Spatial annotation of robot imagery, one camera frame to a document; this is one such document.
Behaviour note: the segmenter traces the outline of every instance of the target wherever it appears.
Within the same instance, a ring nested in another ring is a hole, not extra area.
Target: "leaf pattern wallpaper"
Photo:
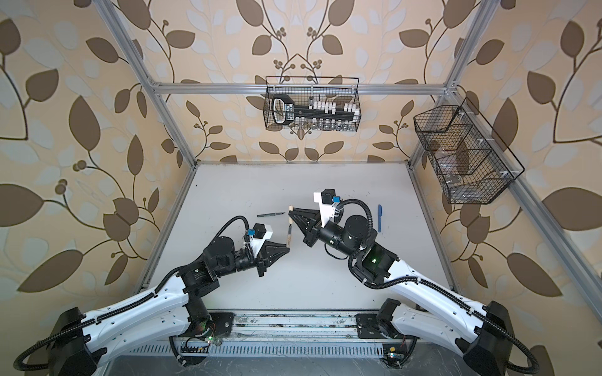
[[[132,293],[188,173],[163,151],[169,135],[115,46],[90,2],[0,2],[0,305],[11,322],[0,361],[10,375],[60,313]]]
[[[596,1],[501,1],[459,85],[598,274],[601,17]],[[417,173],[463,292],[509,309],[514,330],[544,361],[540,374],[599,373],[602,327],[512,194],[450,205],[428,160]],[[567,317],[579,321],[559,324]],[[562,336],[575,346],[559,344]]]
[[[343,75],[374,84],[441,84],[479,6],[474,0],[113,2],[154,80],[204,83]]]

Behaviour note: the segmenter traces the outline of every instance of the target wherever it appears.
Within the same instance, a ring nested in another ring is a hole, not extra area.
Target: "aluminum frame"
[[[125,31],[117,12],[113,6],[111,0],[94,0],[96,10],[101,16],[101,19],[107,24],[107,28],[115,38],[117,45],[121,48],[125,59],[128,61],[130,68],[134,71],[136,78],[138,79],[142,89],[146,93],[153,107],[159,113],[160,118],[163,121],[168,133],[173,138],[174,143],[178,147],[179,151],[182,152],[182,156],[186,163],[193,167],[196,165],[196,158],[192,150],[190,150],[186,139],[178,125],[176,120],[173,118],[172,113],[167,107],[167,103],[163,100],[159,93],[156,93],[151,86],[151,76],[144,66],[144,62],[136,50],[134,43],[129,38],[127,31]]]
[[[164,84],[151,85],[157,94],[265,94],[265,84]],[[442,95],[446,91],[439,84],[359,84],[358,93],[400,95]]]

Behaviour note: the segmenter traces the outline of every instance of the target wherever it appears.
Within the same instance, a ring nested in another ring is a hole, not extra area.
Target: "black cable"
[[[334,254],[328,252],[328,249],[326,248],[326,243],[324,243],[324,251],[326,251],[326,253],[328,254],[328,256],[332,257],[333,259],[347,260],[347,257],[348,257],[348,256],[345,256],[345,258],[342,259],[342,258],[336,257]]]
[[[222,228],[217,232],[217,234],[213,237],[213,239],[211,241],[214,241],[215,239],[217,239],[222,232],[224,232],[225,229],[228,228],[228,226],[230,226],[234,221],[236,220],[241,220],[244,223],[244,249],[246,251],[247,257],[249,258],[249,261],[251,264],[255,263],[255,258],[253,257],[253,250],[251,249],[251,244],[250,244],[250,238],[249,238],[249,221],[247,221],[247,218],[244,218],[242,215],[237,215],[234,218],[231,218],[228,222],[226,222],[225,225],[222,226]]]
[[[410,359],[410,356],[412,355],[412,353],[414,352],[414,348],[416,347],[416,342],[418,342],[418,337],[414,337],[414,341],[412,341],[412,344],[408,348],[408,353],[401,360],[401,362],[398,363],[399,364],[399,368],[403,367],[403,365]]]

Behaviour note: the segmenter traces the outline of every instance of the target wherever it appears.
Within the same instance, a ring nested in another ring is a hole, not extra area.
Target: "brown leaf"
[[[450,29],[460,25],[473,10],[476,0],[448,0],[443,10],[443,23]]]
[[[117,4],[137,28],[146,30],[151,26],[151,13],[144,0],[117,0]]]
[[[270,52],[272,49],[272,38],[269,35],[260,35],[255,38],[251,53],[257,56],[262,56]]]
[[[265,151],[266,153],[269,154],[280,154],[280,149],[278,149],[278,146],[272,144],[272,143],[267,143],[265,141],[260,141],[259,142],[259,147],[261,148],[261,150]]]
[[[468,237],[468,240],[475,244],[484,242],[489,234],[490,226],[491,220],[489,217],[479,217],[475,219],[466,229],[466,236]]]
[[[368,159],[366,161],[368,163],[383,163],[385,160],[376,155],[368,155]]]
[[[176,149],[176,146],[173,144],[173,141],[171,138],[166,138],[162,143],[161,143],[161,147],[163,148],[163,150],[165,150],[166,153],[173,153],[173,151]]]
[[[524,254],[511,253],[506,262],[512,274],[527,289],[545,297],[562,295],[552,278],[535,261]]]
[[[460,48],[462,48],[462,44],[464,43],[464,38],[459,38],[456,42],[456,47],[453,49],[453,58],[455,59],[460,52]]]
[[[414,109],[414,100],[410,100],[408,103],[406,103],[405,106],[403,106],[401,115],[405,116],[405,115],[409,114],[413,109]]]
[[[146,210],[152,213],[157,208],[157,204],[159,204],[159,188],[155,188],[150,195],[149,201],[146,203]]]
[[[15,226],[40,211],[44,200],[24,186],[0,184],[0,227]]]
[[[136,102],[138,102],[138,109],[140,110],[140,114],[142,117],[146,119],[146,97],[142,91],[136,93]]]
[[[443,210],[445,210],[448,215],[453,212],[452,204],[449,203],[445,193],[441,193],[441,203],[443,204]]]
[[[552,365],[550,355],[548,355],[548,350],[546,350],[545,346],[535,345],[531,347],[530,350],[539,363],[539,372],[537,375],[554,376],[554,366]]]
[[[105,286],[112,284],[119,277],[121,277],[127,264],[128,264],[128,257],[124,254],[119,256],[119,258],[115,261],[113,266],[111,266],[111,270],[109,270],[109,274],[107,275],[107,280],[105,281]]]
[[[212,148],[213,150],[224,150],[227,149],[228,147],[230,147],[230,144],[226,144],[226,143],[220,143],[220,142],[212,142],[211,144],[209,144],[209,147]]]
[[[109,238],[124,241],[129,236],[129,225],[117,214],[103,214],[102,224]]]
[[[86,8],[86,7],[89,7],[90,4],[92,4],[92,0],[73,0],[73,4],[78,8]]]
[[[343,54],[343,46],[341,46],[341,42],[337,37],[331,34],[324,35],[322,38],[322,48],[324,48],[324,51],[331,55]]]
[[[393,143],[390,141],[383,141],[381,143],[375,143],[372,144],[375,148],[380,149],[380,150],[389,150],[389,149],[393,149]]]
[[[96,115],[82,96],[75,99],[69,111],[69,129],[85,150],[92,151],[101,140],[101,127]]]
[[[186,101],[186,108],[188,108],[189,112],[195,117],[200,117],[200,111],[196,108],[195,105],[192,104],[189,100]]]
[[[282,130],[282,124],[270,124],[266,127],[266,130],[270,131],[270,132],[280,132]]]
[[[253,107],[260,111],[263,111],[265,99],[263,99],[262,97],[247,97],[247,100],[249,101],[249,103],[251,103]]]
[[[392,134],[393,128],[388,125],[379,125],[378,129],[385,134]]]
[[[305,148],[305,156],[307,156],[307,158],[310,161],[317,161],[318,158],[320,157],[320,154],[318,153],[318,150],[310,149],[309,147],[306,147]]]
[[[107,63],[116,63],[119,59],[117,50],[108,40],[100,37],[90,38],[85,41],[90,51],[96,55],[100,60],[106,61]]]
[[[429,33],[422,29],[410,29],[399,32],[399,39],[406,47],[423,47],[429,42]]]
[[[334,77],[333,79],[331,79],[328,83],[333,84],[333,85],[341,85],[343,83],[343,76],[338,75],[338,76]]]
[[[224,162],[224,163],[238,163],[238,159],[236,158],[235,155],[228,155],[228,156],[225,156],[224,158],[220,159],[220,162]]]
[[[527,88],[535,102],[541,105],[550,103],[554,99],[554,94],[556,94],[554,81],[540,73],[529,72],[527,74]]]
[[[328,21],[332,26],[341,26],[351,16],[354,0],[335,0],[328,9]]]
[[[144,59],[144,52],[142,52],[142,46],[140,46],[140,42],[138,42],[137,39],[132,39],[132,42],[134,43],[134,47],[136,47],[136,51],[138,51],[140,58]]]
[[[115,211],[128,224],[134,224],[138,221],[138,206],[130,199],[120,197],[113,200]]]
[[[339,95],[336,98],[334,98],[332,101],[335,102],[335,106],[337,106],[337,108],[344,108],[345,103],[349,103],[349,102],[353,101],[353,97],[351,97],[349,95]]]
[[[263,23],[263,9],[255,0],[236,0],[238,12],[251,26],[261,26]]]
[[[468,268],[470,269],[470,273],[473,275],[477,283],[483,286],[484,288],[487,288],[487,280],[485,279],[485,273],[483,273],[479,262],[476,261],[474,257],[468,259]]]
[[[470,168],[470,154],[468,153],[468,148],[466,147],[466,142],[462,141],[460,146],[455,154],[456,158],[456,168],[458,170],[459,175],[467,175],[468,169]]]
[[[397,81],[396,84],[400,84],[400,85],[416,85],[418,84],[418,80],[415,78],[406,78],[406,79],[402,79],[401,81]]]
[[[214,125],[211,128],[209,128],[209,134],[217,135],[222,132],[222,129],[223,129],[223,127],[221,125]]]
[[[194,33],[186,30],[172,30],[167,33],[165,40],[173,48],[188,48],[194,43]]]
[[[138,175],[144,163],[144,151],[137,135],[134,135],[128,148],[128,168],[132,175]]]
[[[284,153],[284,159],[286,159],[287,161],[293,161],[295,158],[297,158],[298,155],[299,155],[299,148],[293,147],[292,149],[288,149]]]
[[[55,254],[31,272],[17,291],[40,292],[65,282],[79,268],[83,257],[77,250]]]
[[[602,197],[594,192],[576,187],[562,188],[552,192],[543,202],[565,230],[602,227]]]
[[[13,20],[7,18],[0,22],[0,52],[10,55],[21,45],[21,34]]]
[[[501,0],[500,5],[502,8],[510,10],[517,6],[517,0]]]
[[[27,358],[28,365],[38,365],[38,364],[47,364],[48,363],[48,351],[46,347],[41,347],[40,349],[34,351]],[[49,374],[48,368],[46,369],[38,369],[36,371],[25,371],[23,376],[46,376]]]
[[[124,112],[129,105],[129,89],[122,89],[115,95],[115,113],[120,114]]]
[[[480,217],[480,211],[480,204],[462,205],[462,209],[460,209],[460,223],[462,223],[464,227],[470,226],[475,219]]]
[[[48,100],[58,87],[58,71],[56,69],[31,75],[25,82],[27,95],[37,102]]]
[[[335,141],[324,146],[324,154],[334,154],[343,148],[345,141]]]
[[[485,42],[485,44],[479,49],[477,53],[477,64],[485,65],[489,64],[500,54],[501,49],[504,47],[504,42],[499,39],[491,39]]]
[[[514,141],[518,132],[518,114],[514,103],[507,98],[493,122],[492,136],[502,151]]]
[[[466,92],[466,104],[468,105],[468,108],[470,110],[472,110],[472,112],[474,112],[475,114],[479,113],[479,97],[477,96],[477,94],[475,94],[475,92],[468,90]]]
[[[581,26],[575,21],[569,21],[560,36],[560,48],[568,56],[575,58],[583,48],[585,35]]]

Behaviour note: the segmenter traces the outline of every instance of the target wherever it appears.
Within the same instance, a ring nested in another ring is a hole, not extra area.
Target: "pen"
[[[260,218],[260,217],[272,217],[274,215],[280,215],[280,214],[284,214],[284,213],[285,212],[281,212],[281,213],[268,213],[268,214],[258,214],[257,218]]]

